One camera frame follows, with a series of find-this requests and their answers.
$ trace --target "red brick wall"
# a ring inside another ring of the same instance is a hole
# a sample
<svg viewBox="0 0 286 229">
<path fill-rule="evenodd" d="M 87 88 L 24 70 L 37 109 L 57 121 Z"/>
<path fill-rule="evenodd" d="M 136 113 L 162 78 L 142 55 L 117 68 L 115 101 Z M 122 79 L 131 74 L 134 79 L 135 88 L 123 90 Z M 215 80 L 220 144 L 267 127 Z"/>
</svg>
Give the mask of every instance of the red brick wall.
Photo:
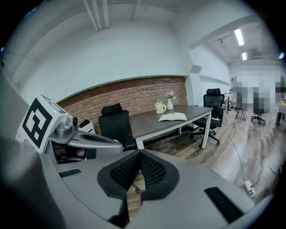
<svg viewBox="0 0 286 229">
<path fill-rule="evenodd" d="M 104 106 L 120 103 L 129 115 L 155 111 L 154 104 L 159 99 L 167 105 L 164 94 L 173 90 L 176 100 L 173 105 L 187 104 L 185 78 L 183 76 L 157 76 L 120 81 L 96 87 L 59 102 L 66 112 L 76 116 L 79 124 L 88 119 L 100 134 L 98 118 Z"/>
</svg>

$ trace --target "vase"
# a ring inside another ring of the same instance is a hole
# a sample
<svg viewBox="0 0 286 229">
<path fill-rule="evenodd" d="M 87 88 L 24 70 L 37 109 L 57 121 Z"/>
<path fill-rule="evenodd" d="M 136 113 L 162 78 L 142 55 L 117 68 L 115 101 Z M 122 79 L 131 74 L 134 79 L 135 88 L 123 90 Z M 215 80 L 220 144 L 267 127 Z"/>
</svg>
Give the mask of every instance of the vase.
<svg viewBox="0 0 286 229">
<path fill-rule="evenodd" d="M 174 107 L 173 107 L 172 101 L 171 101 L 171 99 L 169 98 L 169 99 L 168 99 L 168 104 L 167 104 L 167 109 L 168 109 L 168 110 L 173 110 L 173 108 L 174 108 Z"/>
</svg>

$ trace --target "white pipe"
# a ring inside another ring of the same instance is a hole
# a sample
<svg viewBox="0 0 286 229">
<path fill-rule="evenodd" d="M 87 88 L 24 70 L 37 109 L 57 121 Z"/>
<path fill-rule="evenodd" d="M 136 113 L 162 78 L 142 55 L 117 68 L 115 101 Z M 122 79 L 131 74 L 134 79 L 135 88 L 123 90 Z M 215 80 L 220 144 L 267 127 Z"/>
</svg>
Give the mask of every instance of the white pipe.
<svg viewBox="0 0 286 229">
<path fill-rule="evenodd" d="M 101 26 L 100 17 L 99 17 L 98 8 L 97 8 L 97 0 L 92 0 L 92 5 L 93 5 L 93 13 L 97 21 L 97 27 L 99 30 L 101 30 L 102 26 Z"/>
<path fill-rule="evenodd" d="M 108 19 L 108 9 L 107 9 L 107 0 L 102 0 L 102 11 L 103 11 L 103 18 L 105 22 L 105 27 L 109 28 L 109 19 Z"/>
<path fill-rule="evenodd" d="M 94 21 L 94 19 L 93 19 L 93 15 L 92 15 L 92 13 L 91 13 L 91 11 L 90 11 L 90 8 L 89 8 L 89 6 L 88 6 L 87 0 L 82 0 L 82 1 L 84 2 L 84 5 L 85 5 L 85 7 L 86 7 L 86 11 L 88 12 L 89 18 L 90 18 L 90 20 L 91 20 L 91 22 L 92 22 L 92 24 L 93 24 L 93 27 L 94 27 L 95 31 L 98 31 L 97 25 L 95 24 L 95 21 Z"/>
<path fill-rule="evenodd" d="M 137 12 L 138 12 L 138 9 L 139 9 L 139 6 L 140 6 L 140 2 L 141 2 L 141 0 L 138 0 L 138 2 L 137 2 L 136 10 L 134 12 L 134 17 L 133 17 L 134 21 L 136 20 L 136 17 L 137 17 Z"/>
</svg>

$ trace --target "yellow mug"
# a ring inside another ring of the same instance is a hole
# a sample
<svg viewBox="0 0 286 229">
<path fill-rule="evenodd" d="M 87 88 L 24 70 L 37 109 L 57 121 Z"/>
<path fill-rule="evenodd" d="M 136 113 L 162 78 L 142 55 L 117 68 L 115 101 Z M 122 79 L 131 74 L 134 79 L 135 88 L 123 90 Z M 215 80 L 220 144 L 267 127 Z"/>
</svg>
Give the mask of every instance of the yellow mug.
<svg viewBox="0 0 286 229">
<path fill-rule="evenodd" d="M 155 105 L 156 113 L 162 114 L 166 111 L 167 107 L 164 104 Z"/>
</svg>

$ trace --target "book page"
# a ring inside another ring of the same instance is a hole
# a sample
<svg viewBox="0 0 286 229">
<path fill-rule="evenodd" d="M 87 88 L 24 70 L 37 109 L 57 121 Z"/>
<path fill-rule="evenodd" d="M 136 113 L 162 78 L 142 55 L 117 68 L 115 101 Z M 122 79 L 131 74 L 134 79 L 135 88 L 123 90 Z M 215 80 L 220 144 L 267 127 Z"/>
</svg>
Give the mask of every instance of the book page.
<svg viewBox="0 0 286 229">
<path fill-rule="evenodd" d="M 165 120 L 172 121 L 173 120 L 173 114 L 164 114 L 159 119 L 159 121 L 165 121 Z"/>
<path fill-rule="evenodd" d="M 186 115 L 183 113 L 174 113 L 173 120 L 185 120 L 187 121 Z"/>
</svg>

